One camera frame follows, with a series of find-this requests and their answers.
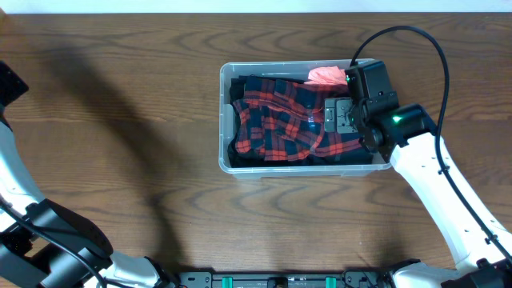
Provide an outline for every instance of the green strip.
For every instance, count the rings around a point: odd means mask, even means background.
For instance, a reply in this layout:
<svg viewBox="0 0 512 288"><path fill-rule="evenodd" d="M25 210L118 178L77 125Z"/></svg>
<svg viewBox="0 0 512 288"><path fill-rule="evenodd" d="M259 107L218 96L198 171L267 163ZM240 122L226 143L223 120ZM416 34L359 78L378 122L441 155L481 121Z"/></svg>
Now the green strip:
<svg viewBox="0 0 512 288"><path fill-rule="evenodd" d="M233 279L232 277L224 277L222 278L222 288L233 288Z"/></svg>
<svg viewBox="0 0 512 288"><path fill-rule="evenodd" d="M335 277L326 277L326 288L336 288L336 278Z"/></svg>

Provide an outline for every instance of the black cloth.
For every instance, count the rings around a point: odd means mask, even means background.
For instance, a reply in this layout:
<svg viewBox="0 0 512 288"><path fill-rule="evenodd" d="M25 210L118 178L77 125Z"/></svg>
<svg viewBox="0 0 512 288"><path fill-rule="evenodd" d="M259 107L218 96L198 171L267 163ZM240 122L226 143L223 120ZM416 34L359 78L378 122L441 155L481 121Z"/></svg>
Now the black cloth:
<svg viewBox="0 0 512 288"><path fill-rule="evenodd" d="M230 101L239 100L243 98L245 91L245 84L247 78L249 76L239 76L238 78L231 79L231 88L230 88ZM297 79L288 79L288 78L269 78L269 77L261 77L264 79L270 80L285 80L288 82L296 82L299 84L303 84L303 80ZM235 127L236 131L240 127L240 117L237 114L236 109L235 112ZM309 155L307 158L303 160L297 161L264 161L263 156L260 156L253 150L250 150L248 153L239 153L235 149L235 139L228 146L228 158L230 160L231 167L233 168L243 168L243 167L276 167L276 166L323 166L323 165L363 165L363 164L371 164L373 155L366 152L364 149L356 149L352 151L347 151L342 154L338 154L335 156L329 157L317 157L314 155Z"/></svg>

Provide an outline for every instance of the gray bin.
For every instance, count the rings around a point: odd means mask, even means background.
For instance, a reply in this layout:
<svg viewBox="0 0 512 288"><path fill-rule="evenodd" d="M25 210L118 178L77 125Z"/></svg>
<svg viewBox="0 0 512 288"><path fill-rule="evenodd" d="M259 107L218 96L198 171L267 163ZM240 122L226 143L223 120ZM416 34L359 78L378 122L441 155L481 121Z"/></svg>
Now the gray bin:
<svg viewBox="0 0 512 288"><path fill-rule="evenodd" d="M257 179L261 177L284 176L364 176L376 170L384 170L391 164L384 163L379 154L374 156L369 165L338 166L292 166L292 167L246 167L231 168L227 147L236 134L234 111L230 104L231 79L240 75L257 75L307 80L313 68L338 66L347 69L350 60L297 61L297 62L241 62L226 63L220 70L220 121L218 142L218 164L221 169L239 179Z"/></svg>

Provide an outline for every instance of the red and black plaid cloth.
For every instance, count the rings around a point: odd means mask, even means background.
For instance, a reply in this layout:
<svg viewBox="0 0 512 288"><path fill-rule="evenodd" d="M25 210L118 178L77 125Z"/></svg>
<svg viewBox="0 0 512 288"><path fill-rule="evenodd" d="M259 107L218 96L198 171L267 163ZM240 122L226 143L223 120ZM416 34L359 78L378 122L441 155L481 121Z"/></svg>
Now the red and black plaid cloth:
<svg viewBox="0 0 512 288"><path fill-rule="evenodd" d="M236 151L253 150L265 161L296 161L361 148L357 134L343 137L324 131L325 99L347 92L345 85L316 86L249 76L243 98L233 102L240 117Z"/></svg>

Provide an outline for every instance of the wooden table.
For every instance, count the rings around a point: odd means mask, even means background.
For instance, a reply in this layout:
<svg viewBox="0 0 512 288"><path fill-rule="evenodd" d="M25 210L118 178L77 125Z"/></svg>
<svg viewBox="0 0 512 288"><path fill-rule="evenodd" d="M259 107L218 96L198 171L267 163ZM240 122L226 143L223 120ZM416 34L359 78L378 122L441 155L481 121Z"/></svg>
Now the wooden table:
<svg viewBox="0 0 512 288"><path fill-rule="evenodd" d="M95 222L116 250L166 267L342 270L420 258L453 267L436 225L392 170L364 178L237 181L218 167L226 62L351 58L380 29L419 26L450 65L444 138L512 228L510 14L13 15L0 56L30 85L7 110L45 195ZM437 119L434 48L399 32L385 61L402 104Z"/></svg>

